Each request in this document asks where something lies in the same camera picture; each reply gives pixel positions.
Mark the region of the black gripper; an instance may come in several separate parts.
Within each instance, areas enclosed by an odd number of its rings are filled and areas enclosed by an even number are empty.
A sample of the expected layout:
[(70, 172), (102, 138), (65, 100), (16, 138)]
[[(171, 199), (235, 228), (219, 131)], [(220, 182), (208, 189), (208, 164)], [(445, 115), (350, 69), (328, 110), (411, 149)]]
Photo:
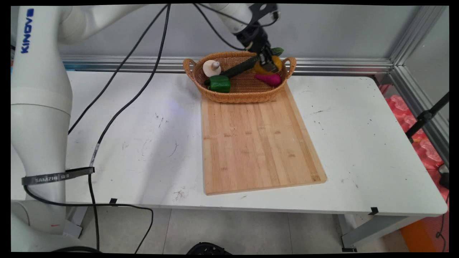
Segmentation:
[(264, 72), (280, 70), (278, 57), (271, 49), (264, 28), (247, 26), (242, 31), (235, 33), (235, 36), (247, 51), (258, 54), (258, 65)]

